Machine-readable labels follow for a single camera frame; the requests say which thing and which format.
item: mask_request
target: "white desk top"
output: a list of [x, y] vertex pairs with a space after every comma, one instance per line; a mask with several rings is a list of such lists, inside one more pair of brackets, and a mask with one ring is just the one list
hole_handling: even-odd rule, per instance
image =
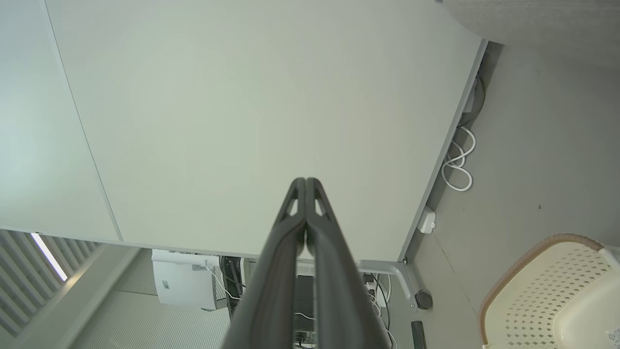
[[313, 176], [353, 256], [396, 260], [481, 45], [431, 0], [47, 4], [123, 240], [224, 255]]
[[0, 1], [0, 229], [117, 240], [37, 0]]

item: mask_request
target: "power outlet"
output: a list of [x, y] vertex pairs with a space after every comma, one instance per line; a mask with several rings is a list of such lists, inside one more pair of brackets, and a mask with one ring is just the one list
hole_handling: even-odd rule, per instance
[[376, 281], [372, 281], [372, 282], [371, 282], [371, 281], [369, 281], [369, 282], [367, 282], [367, 283], [365, 284], [365, 286], [366, 286], [366, 289], [368, 289], [369, 291], [370, 291], [370, 290], [373, 290], [373, 291], [374, 291], [375, 289], [377, 290], [377, 291], [376, 291], [376, 294], [375, 294], [375, 297], [377, 298], [377, 303], [379, 304], [379, 306], [380, 306], [380, 307], [382, 307], [382, 308], [386, 308], [386, 307], [387, 307], [387, 305], [386, 305], [385, 299], [387, 299], [387, 298], [388, 298], [388, 295], [387, 295], [387, 294], [385, 294], [385, 296], [386, 296], [386, 297], [385, 297], [385, 298], [383, 298], [383, 296], [381, 295], [381, 288], [379, 288], [379, 287], [377, 286], [377, 282], [376, 282]]

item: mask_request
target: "coiled white cable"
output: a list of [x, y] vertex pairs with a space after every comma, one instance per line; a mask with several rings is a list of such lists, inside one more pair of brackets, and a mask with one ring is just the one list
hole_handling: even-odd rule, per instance
[[[448, 151], [448, 153], [446, 154], [446, 160], [444, 161], [443, 165], [441, 166], [441, 176], [443, 177], [443, 180], [446, 182], [446, 184], [451, 187], [452, 189], [456, 190], [456, 191], [467, 191], [469, 190], [469, 188], [471, 188], [472, 184], [474, 184], [474, 178], [471, 176], [471, 174], [468, 172], [468, 170], [465, 170], [463, 168], [463, 165], [465, 165], [465, 156], [468, 156], [471, 152], [474, 151], [474, 148], [476, 147], [476, 137], [474, 136], [474, 134], [468, 130], [467, 128], [460, 126], [459, 129], [467, 132], [467, 134], [471, 137], [473, 143], [471, 145], [471, 148], [468, 149], [467, 151], [464, 151], [463, 148], [458, 145], [454, 139], [452, 139], [451, 143], [452, 145], [454, 145], [459, 152], [461, 153], [459, 156], [457, 156], [456, 158], [451, 158], [450, 157], [450, 151]], [[465, 188], [459, 188], [457, 186], [452, 185], [452, 183], [450, 183], [448, 181], [448, 179], [446, 178], [446, 167], [450, 167], [453, 168], [455, 170], [461, 171], [463, 172], [467, 178], [469, 178], [469, 182], [467, 184], [467, 186]]]

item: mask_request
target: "white device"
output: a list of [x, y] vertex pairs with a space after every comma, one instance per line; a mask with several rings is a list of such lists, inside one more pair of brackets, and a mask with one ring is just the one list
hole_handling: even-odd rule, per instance
[[153, 250], [153, 276], [159, 302], [218, 309], [216, 281], [207, 268], [219, 267], [218, 256]]
[[428, 206], [424, 206], [424, 210], [422, 210], [422, 216], [420, 217], [420, 221], [418, 222], [418, 230], [423, 234], [430, 234], [433, 232], [433, 228], [435, 228], [435, 211], [428, 208]]

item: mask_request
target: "desk leg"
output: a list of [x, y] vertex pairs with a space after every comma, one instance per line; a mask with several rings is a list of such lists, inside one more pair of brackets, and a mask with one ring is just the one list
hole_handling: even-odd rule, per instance
[[420, 289], [418, 281], [414, 276], [409, 278], [402, 262], [360, 260], [357, 263], [357, 268], [362, 273], [394, 275], [401, 284], [409, 304], [416, 312], [418, 309], [430, 309], [433, 307], [433, 299], [431, 296]]

